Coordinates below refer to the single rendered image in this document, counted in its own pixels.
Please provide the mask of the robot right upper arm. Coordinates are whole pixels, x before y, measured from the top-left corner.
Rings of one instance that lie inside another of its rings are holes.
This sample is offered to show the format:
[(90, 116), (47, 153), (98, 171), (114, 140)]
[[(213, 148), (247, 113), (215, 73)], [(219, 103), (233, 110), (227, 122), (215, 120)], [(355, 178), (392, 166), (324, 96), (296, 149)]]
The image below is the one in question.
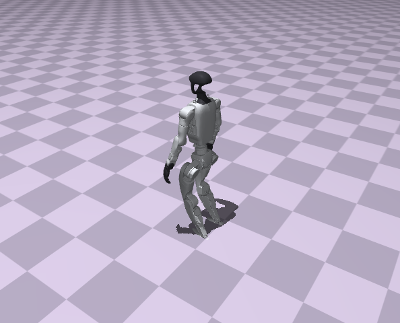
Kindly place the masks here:
[(221, 100), (218, 98), (215, 98), (215, 97), (210, 97), (210, 98), (213, 98), (216, 102), (215, 129), (217, 129), (222, 124), (222, 118), (221, 118), (221, 112), (220, 112)]

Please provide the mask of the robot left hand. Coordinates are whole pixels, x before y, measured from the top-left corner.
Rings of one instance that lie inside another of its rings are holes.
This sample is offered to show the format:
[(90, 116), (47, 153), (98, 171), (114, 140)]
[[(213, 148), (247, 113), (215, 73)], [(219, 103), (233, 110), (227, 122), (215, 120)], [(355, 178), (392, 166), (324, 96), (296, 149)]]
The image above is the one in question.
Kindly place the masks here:
[(169, 183), (169, 184), (170, 184), (171, 182), (169, 181), (168, 177), (169, 177), (169, 174), (170, 174), (170, 170), (173, 169), (173, 167), (174, 167), (174, 164), (173, 164), (173, 163), (169, 164), (169, 166), (167, 166), (167, 164), (165, 164), (165, 167), (164, 167), (164, 173), (163, 173), (164, 179), (165, 179), (165, 181), (166, 181), (167, 183)]

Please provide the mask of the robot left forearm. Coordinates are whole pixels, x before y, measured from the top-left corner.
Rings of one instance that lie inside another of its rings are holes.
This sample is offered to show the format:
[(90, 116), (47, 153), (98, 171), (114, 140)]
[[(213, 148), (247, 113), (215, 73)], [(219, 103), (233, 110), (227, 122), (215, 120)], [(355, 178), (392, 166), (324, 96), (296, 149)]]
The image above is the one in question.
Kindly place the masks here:
[(182, 147), (178, 146), (178, 137), (175, 136), (174, 140), (173, 140), (173, 144), (172, 144), (172, 148), (171, 148), (171, 152), (168, 156), (168, 159), (166, 160), (166, 164), (167, 166), (169, 166), (169, 164), (173, 163), (174, 166), (176, 164), (176, 161), (178, 159), (179, 153), (182, 151)]

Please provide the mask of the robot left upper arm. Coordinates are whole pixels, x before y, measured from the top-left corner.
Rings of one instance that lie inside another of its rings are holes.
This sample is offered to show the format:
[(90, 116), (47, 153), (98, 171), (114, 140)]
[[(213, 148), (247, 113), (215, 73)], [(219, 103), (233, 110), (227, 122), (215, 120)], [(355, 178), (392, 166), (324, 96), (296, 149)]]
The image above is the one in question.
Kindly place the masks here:
[(195, 107), (186, 106), (179, 112), (179, 124), (178, 124), (178, 146), (187, 144), (187, 133), (189, 130), (190, 121), (194, 118)]

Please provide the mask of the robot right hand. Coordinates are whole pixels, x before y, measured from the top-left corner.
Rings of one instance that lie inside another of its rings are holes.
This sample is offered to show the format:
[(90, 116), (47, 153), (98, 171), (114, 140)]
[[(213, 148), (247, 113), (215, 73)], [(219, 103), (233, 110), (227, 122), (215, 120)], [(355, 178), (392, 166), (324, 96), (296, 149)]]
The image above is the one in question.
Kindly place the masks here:
[[(215, 141), (215, 140), (214, 140)], [(214, 142), (213, 142), (214, 143)], [(210, 149), (210, 150), (212, 150), (213, 149), (213, 144), (210, 144), (210, 143), (206, 143), (206, 145), (207, 145), (207, 148), (208, 149)]]

